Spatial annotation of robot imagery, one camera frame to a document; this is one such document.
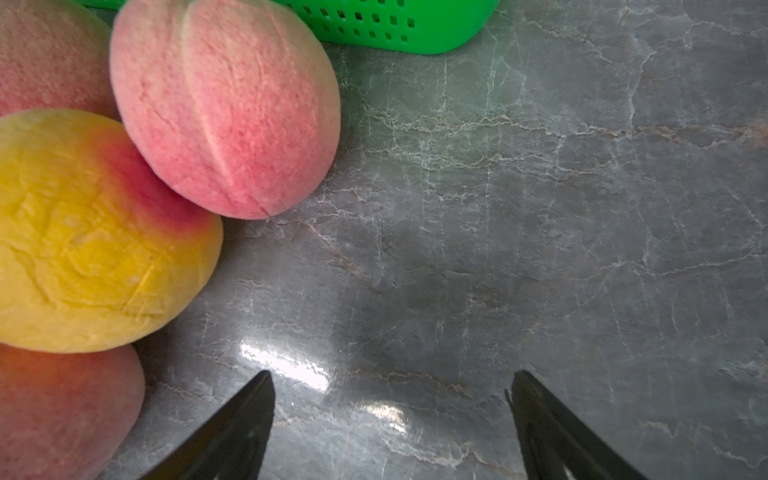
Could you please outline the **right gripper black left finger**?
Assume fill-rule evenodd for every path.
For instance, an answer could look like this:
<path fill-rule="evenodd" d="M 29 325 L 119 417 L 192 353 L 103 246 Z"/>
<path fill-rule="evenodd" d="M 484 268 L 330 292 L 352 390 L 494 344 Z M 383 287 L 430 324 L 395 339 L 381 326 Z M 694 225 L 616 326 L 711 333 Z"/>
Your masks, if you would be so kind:
<path fill-rule="evenodd" d="M 275 400 L 271 373 L 262 370 L 142 478 L 256 480 L 270 438 Z"/>

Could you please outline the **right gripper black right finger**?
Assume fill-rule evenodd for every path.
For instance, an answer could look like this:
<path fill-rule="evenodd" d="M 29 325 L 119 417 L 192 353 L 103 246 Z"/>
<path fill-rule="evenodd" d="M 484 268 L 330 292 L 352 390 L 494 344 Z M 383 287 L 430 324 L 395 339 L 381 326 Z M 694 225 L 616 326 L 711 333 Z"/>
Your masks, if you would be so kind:
<path fill-rule="evenodd" d="M 527 370 L 505 391 L 529 479 L 646 480 Z"/>

